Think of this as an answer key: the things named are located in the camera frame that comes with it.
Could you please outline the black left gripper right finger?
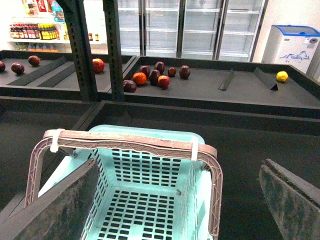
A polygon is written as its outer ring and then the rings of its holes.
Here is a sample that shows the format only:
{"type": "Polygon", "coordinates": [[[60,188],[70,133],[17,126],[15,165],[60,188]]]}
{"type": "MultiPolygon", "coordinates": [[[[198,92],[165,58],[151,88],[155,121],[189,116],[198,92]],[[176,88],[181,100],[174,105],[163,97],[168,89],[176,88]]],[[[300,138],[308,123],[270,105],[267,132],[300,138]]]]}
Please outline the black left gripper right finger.
{"type": "Polygon", "coordinates": [[[284,240],[320,238],[320,189],[267,158],[259,183],[284,240]]]}

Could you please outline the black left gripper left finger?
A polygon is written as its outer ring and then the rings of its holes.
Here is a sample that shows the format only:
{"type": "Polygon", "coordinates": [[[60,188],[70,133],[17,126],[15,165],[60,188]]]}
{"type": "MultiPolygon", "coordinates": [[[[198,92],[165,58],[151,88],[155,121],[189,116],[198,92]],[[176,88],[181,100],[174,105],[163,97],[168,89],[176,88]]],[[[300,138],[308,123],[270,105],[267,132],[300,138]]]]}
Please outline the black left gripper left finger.
{"type": "Polygon", "coordinates": [[[97,162],[89,159],[0,225],[2,240],[78,240],[97,189],[97,162]]]}

